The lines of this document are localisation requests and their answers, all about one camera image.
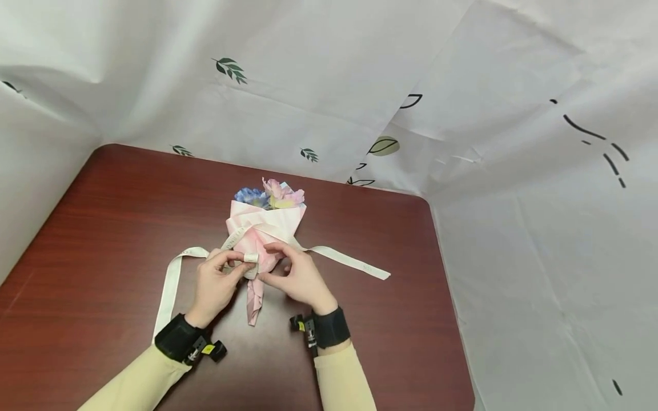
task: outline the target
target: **hand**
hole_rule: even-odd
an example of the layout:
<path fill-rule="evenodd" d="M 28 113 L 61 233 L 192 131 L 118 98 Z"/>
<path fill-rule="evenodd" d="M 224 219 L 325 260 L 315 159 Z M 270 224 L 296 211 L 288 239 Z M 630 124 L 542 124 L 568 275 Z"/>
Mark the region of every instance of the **hand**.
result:
<path fill-rule="evenodd" d="M 197 289 L 192 308 L 185 315 L 189 325 L 206 328 L 217 314 L 226 308 L 238 286 L 238 281 L 252 263 L 242 263 L 229 274 L 222 268 L 227 262 L 244 261 L 244 254 L 237 251 L 213 250 L 206 261 L 197 267 Z"/>
<path fill-rule="evenodd" d="M 324 283 L 310 255 L 285 243 L 269 243 L 265 245 L 265 249 L 269 253 L 284 253 L 290 259 L 290 274 L 282 277 L 272 273 L 260 273 L 260 280 L 288 294 L 293 300 L 310 305 L 319 316 L 327 315 L 338 308 L 336 299 Z"/>

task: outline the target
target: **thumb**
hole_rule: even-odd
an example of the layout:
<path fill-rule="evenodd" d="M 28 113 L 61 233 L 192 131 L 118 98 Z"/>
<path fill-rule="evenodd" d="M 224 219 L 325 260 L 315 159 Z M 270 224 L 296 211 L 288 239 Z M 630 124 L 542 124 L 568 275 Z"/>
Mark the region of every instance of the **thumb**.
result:
<path fill-rule="evenodd" d="M 285 277 L 275 276 L 272 273 L 260 273 L 256 278 L 281 291 L 283 291 L 283 288 L 286 286 Z"/>
<path fill-rule="evenodd" d="M 254 267 L 256 267 L 256 264 L 252 262 L 243 262 L 239 266 L 235 267 L 230 273 L 228 273 L 226 277 L 231 281 L 231 283 L 237 285 L 242 276 L 244 276 L 247 271 Z"/>

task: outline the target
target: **pink wrapping paper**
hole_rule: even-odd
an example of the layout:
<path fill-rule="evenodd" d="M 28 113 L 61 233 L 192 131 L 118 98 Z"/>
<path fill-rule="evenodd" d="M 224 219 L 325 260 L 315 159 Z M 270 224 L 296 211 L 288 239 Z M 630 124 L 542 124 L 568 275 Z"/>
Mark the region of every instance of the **pink wrapping paper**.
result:
<path fill-rule="evenodd" d="M 297 227 L 304 217 L 306 206 L 302 204 L 299 207 L 280 208 L 277 210 L 263 210 L 237 201 L 231 201 L 231 213 L 226 221 L 228 234 L 233 234 L 240 227 L 248 227 L 253 224 L 266 223 L 276 226 L 286 235 L 285 239 L 277 239 L 261 231 L 249 229 L 233 247 L 233 250 L 244 254 L 258 253 L 258 273 L 270 272 L 276 263 L 284 256 L 280 253 L 269 254 L 263 247 L 274 241 L 288 242 L 297 231 Z M 249 325 L 255 326 L 258 313 L 263 306 L 263 282 L 259 279 L 249 280 L 247 286 L 247 319 Z"/>

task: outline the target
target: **white ribbon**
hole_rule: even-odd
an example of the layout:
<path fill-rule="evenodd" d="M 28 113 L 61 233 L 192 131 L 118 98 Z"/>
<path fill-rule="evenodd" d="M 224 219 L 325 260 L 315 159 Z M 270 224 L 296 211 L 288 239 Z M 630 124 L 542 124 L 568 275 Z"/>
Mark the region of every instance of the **white ribbon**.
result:
<path fill-rule="evenodd" d="M 224 244 L 221 246 L 222 250 L 230 250 L 242 239 L 245 233 L 248 230 L 258 230 L 267 235 L 279 239 L 285 243 L 288 243 L 291 247 L 296 248 L 300 251 L 313 251 L 314 253 L 321 254 L 327 258 L 331 258 L 334 261 L 337 261 L 346 266 L 356 268 L 357 270 L 363 271 L 366 274 L 370 274 L 373 277 L 378 279 L 387 279 L 391 276 L 390 273 L 380 270 L 377 267 L 366 264 L 363 261 L 352 258 L 343 253 L 325 247 L 323 245 L 318 245 L 316 247 L 311 247 L 307 249 L 302 247 L 301 244 L 295 239 L 295 237 L 286 238 L 286 235 L 283 234 L 277 227 L 270 224 L 259 223 L 252 224 L 246 227 L 240 227 L 234 231 L 231 235 L 228 236 Z M 176 292 L 178 290 L 178 281 L 180 280 L 180 268 L 182 264 L 182 259 L 185 256 L 197 257 L 197 258 L 207 258 L 209 255 L 208 251 L 201 247 L 190 247 L 174 257 L 173 260 L 169 263 L 166 269 L 166 275 L 164 277 L 164 287 L 163 294 L 160 298 L 160 307 L 158 308 L 158 316 L 155 319 L 155 329 L 153 330 L 153 340 L 155 341 L 155 336 L 164 328 L 169 321 L 171 321 L 171 315 L 174 312 L 174 302 L 176 301 Z M 245 255 L 246 262 L 257 262 L 258 254 L 247 254 Z M 252 268 L 250 271 L 245 273 L 245 277 L 253 279 L 258 272 L 258 267 Z"/>

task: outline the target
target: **beige sleeve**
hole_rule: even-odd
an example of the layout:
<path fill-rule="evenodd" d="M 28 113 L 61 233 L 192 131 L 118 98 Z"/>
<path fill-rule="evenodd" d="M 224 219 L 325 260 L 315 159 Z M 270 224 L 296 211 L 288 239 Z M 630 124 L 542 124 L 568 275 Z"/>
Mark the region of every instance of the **beige sleeve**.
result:
<path fill-rule="evenodd" d="M 78 411 L 152 411 L 190 369 L 151 345 Z"/>
<path fill-rule="evenodd" d="M 315 358 L 324 411 L 376 411 L 353 345 Z"/>

